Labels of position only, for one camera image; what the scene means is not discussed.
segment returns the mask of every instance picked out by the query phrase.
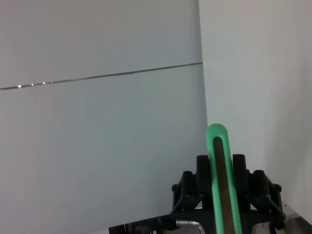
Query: green plastic grip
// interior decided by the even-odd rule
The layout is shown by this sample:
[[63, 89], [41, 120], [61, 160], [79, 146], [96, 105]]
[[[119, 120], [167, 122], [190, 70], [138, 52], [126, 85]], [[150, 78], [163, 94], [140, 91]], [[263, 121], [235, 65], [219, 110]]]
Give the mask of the green plastic grip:
[[213, 202], [214, 202], [216, 232], [217, 234], [226, 234], [224, 233], [224, 222], [223, 222], [223, 216], [222, 216], [220, 191], [219, 191], [217, 168], [216, 168], [216, 161], [215, 161], [214, 139], [216, 137], [221, 138], [222, 144], [223, 144], [224, 160], [225, 160], [226, 174], [227, 174], [228, 186], [229, 186], [234, 231], [235, 231], [235, 234], [242, 234], [238, 202], [237, 202], [237, 196], [236, 196], [236, 189], [235, 189], [234, 178], [233, 178], [233, 166], [232, 166], [228, 131], [222, 124], [210, 125], [208, 127], [207, 134], [206, 134], [208, 157], [209, 157], [211, 176], [212, 176], [212, 193], [213, 193]]

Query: black mount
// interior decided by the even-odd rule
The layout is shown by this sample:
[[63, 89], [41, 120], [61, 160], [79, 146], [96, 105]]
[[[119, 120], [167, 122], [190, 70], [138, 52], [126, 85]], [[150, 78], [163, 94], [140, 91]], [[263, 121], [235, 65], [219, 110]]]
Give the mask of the black mount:
[[[196, 173], [183, 172], [179, 183], [172, 186], [173, 211], [169, 215], [111, 227], [110, 234], [153, 231], [161, 234], [162, 230], [179, 228], [176, 226], [178, 219], [198, 222], [206, 234], [216, 234], [208, 156], [198, 156], [196, 160]], [[281, 186], [273, 184], [261, 170], [250, 173], [244, 155], [233, 155], [233, 175], [243, 234], [252, 234], [255, 224], [265, 222], [270, 223], [270, 234], [276, 234], [275, 229], [283, 229], [286, 216], [280, 197]], [[196, 209], [199, 202], [202, 208]]]

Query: gray wall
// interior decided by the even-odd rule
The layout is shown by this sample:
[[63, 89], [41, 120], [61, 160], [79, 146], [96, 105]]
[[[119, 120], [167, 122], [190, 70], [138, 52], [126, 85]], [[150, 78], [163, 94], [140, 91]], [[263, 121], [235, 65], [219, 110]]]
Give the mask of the gray wall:
[[0, 92], [0, 233], [169, 213], [206, 128], [202, 65]]
[[0, 88], [202, 62], [196, 0], [1, 0]]
[[199, 3], [208, 124], [312, 222], [312, 2]]

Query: horizontal line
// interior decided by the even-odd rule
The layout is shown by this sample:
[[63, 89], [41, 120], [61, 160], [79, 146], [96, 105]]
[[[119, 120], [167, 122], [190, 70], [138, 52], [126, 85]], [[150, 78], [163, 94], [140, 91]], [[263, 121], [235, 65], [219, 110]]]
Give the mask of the horizontal line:
[[0, 88], [0, 90], [4, 91], [4, 90], [21, 89], [21, 88], [27, 88], [27, 87], [37, 87], [37, 86], [42, 86], [42, 85], [46, 85], [46, 84], [59, 84], [59, 83], [79, 81], [79, 80], [87, 80], [87, 79], [116, 77], [116, 76], [131, 75], [131, 74], [142, 73], [142, 72], [151, 72], [151, 71], [165, 70], [165, 69], [171, 69], [171, 68], [177, 68], [177, 67], [187, 67], [187, 66], [193, 66], [193, 65], [200, 65], [200, 64], [203, 64], [203, 63], [202, 62], [195, 62], [195, 63], [189, 63], [189, 64], [183, 64], [183, 65], [169, 66], [169, 67], [159, 67], [159, 68], [153, 68], [153, 69], [138, 70], [138, 71], [133, 71], [133, 72], [122, 72], [122, 73], [115, 73], [115, 74], [107, 74], [107, 75], [95, 76], [95, 77], [85, 77], [85, 78], [77, 78], [77, 79], [64, 79], [64, 80], [51, 81], [51, 82], [42, 82], [42, 83], [36, 83], [36, 84], [26, 84], [26, 85], [19, 85], [19, 86]]

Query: black plastic holder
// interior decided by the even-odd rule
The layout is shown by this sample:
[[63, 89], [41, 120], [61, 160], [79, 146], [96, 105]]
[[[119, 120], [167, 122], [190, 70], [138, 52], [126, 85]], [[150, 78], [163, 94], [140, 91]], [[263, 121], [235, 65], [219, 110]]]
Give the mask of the black plastic holder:
[[[179, 183], [172, 186], [173, 211], [169, 215], [111, 227], [110, 234], [162, 234], [162, 230], [179, 228], [177, 219], [198, 222], [206, 234], [216, 234], [208, 156], [197, 156], [196, 163], [195, 174], [183, 172]], [[286, 216], [281, 186], [273, 184], [261, 170], [250, 173], [244, 155], [233, 155], [233, 175], [243, 234], [252, 234], [254, 225], [265, 222], [270, 223], [270, 234], [283, 229]], [[202, 208], [196, 209], [200, 202]]]

